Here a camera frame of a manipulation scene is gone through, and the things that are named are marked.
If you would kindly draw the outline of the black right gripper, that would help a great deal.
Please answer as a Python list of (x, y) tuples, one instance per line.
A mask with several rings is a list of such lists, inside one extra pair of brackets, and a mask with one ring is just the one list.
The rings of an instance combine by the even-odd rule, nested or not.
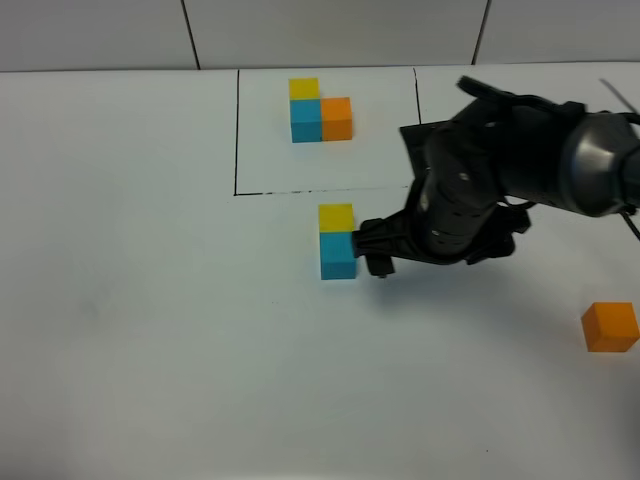
[(364, 221), (352, 233), (353, 252), (366, 259), (369, 273), (387, 277), (395, 258), (435, 265), (461, 261), (469, 265), (508, 257), (515, 251), (515, 233), (530, 228), (527, 209), (499, 206), (478, 213), (456, 208), (440, 194), (433, 202), (423, 184), (413, 184), (405, 206), (387, 218)]

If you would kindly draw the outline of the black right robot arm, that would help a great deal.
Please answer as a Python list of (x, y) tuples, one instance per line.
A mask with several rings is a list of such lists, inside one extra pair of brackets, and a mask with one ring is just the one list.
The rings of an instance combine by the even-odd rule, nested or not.
[(473, 265), (510, 256), (536, 205), (593, 218), (637, 213), (637, 113), (591, 112), (468, 76), (458, 87), (471, 102), (455, 116), (400, 130), (414, 174), (405, 206), (352, 235), (370, 274), (390, 275), (395, 259)]

